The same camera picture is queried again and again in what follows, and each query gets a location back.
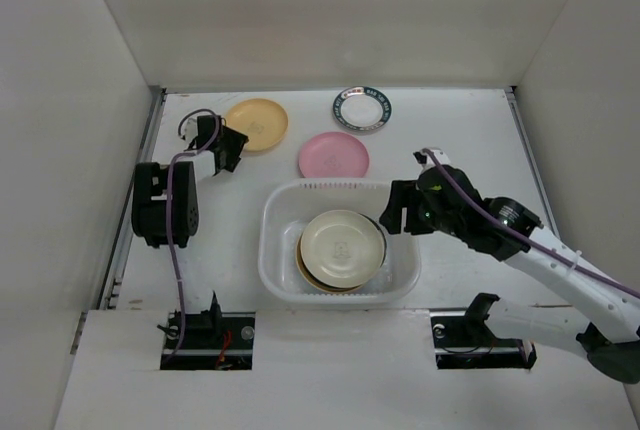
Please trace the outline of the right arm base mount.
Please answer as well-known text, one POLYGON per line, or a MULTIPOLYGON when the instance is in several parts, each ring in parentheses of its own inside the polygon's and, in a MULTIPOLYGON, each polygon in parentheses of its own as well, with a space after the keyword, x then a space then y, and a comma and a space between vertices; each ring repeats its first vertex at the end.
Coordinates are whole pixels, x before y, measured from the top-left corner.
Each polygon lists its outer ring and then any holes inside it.
POLYGON ((497 295, 480 293, 467 308, 430 312, 439 370, 533 368, 537 361, 533 343, 497 337, 487 327, 489 309, 498 300, 497 295))

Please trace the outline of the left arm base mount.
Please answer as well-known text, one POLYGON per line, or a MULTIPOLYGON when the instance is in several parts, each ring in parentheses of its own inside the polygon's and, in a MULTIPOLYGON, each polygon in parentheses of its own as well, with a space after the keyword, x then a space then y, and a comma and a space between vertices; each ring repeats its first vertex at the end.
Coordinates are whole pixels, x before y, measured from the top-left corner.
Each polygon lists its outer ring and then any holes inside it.
POLYGON ((164 334, 160 369, 248 371, 253 366, 256 315, 223 312, 216 294, 208 309, 175 311, 157 328, 164 334))

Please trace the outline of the pink plate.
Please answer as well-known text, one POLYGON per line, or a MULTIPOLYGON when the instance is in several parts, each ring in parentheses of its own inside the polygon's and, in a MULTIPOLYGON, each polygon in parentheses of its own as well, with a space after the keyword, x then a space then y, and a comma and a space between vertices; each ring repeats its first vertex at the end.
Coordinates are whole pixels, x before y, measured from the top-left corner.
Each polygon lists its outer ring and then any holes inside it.
POLYGON ((363 178, 370 157, 365 145, 343 132, 325 132, 305 142, 298 153, 298 168, 305 178, 363 178))

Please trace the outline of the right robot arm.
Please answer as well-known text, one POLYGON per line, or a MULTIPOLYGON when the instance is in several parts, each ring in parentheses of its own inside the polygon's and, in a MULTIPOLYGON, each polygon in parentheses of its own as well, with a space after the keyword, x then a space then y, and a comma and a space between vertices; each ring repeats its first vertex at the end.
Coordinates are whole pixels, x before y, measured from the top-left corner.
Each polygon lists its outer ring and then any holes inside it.
POLYGON ((563 244, 540 218, 508 197, 483 198, 450 165, 394 180, 379 218, 392 235, 441 232, 538 281, 567 302, 533 308, 480 293, 463 331, 477 345, 493 338, 534 340, 587 360, 625 384, 639 381, 639 297, 563 244))

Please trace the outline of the orange plate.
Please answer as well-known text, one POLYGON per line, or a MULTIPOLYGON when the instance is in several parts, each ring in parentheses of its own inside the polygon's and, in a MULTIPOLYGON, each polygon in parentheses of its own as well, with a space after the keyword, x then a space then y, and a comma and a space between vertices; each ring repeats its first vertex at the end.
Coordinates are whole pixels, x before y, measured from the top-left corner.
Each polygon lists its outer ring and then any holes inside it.
POLYGON ((264 98, 237 103, 226 113, 225 120, 229 128, 248 137, 244 145, 248 152, 263 152, 276 146, 284 139, 289 126, 285 109, 264 98))
POLYGON ((296 243, 296 254, 295 254, 295 259, 296 259, 296 266, 298 268, 299 273, 302 275, 302 277, 310 284, 312 285, 314 288, 325 292, 325 293, 329 293, 329 294, 347 294, 347 293, 352 293, 356 290, 359 290, 362 285, 358 285, 355 287, 351 287, 351 288, 341 288, 341 287, 334 287, 334 286, 330 286, 327 285, 323 282, 321 282, 320 280, 318 280, 317 278, 315 278, 308 270, 303 257, 302 257, 302 253, 301 253, 301 239, 298 239, 297 243, 296 243))

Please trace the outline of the patterned rim plate top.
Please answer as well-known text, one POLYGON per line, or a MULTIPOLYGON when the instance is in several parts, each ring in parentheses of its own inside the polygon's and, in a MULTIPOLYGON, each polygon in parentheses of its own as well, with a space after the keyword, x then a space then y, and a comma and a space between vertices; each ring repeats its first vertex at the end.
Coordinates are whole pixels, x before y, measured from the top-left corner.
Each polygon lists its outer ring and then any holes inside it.
POLYGON ((392 104, 379 89, 356 86, 341 91, 332 104, 334 119, 355 132, 372 132, 390 120, 392 104))

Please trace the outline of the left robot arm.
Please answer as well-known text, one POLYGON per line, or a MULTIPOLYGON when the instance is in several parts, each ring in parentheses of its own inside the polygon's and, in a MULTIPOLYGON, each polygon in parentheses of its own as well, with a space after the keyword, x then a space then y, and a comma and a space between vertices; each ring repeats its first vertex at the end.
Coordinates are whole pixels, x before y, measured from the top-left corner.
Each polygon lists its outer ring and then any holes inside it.
POLYGON ((222 172, 232 173, 241 161, 249 137, 226 125, 210 109, 198 109, 178 124, 178 137, 186 148, 170 162, 138 163, 133 173, 131 225, 147 246, 168 248, 178 286, 178 321, 162 328, 179 339, 187 331, 185 271, 178 251, 187 247, 199 227, 197 184, 222 172))

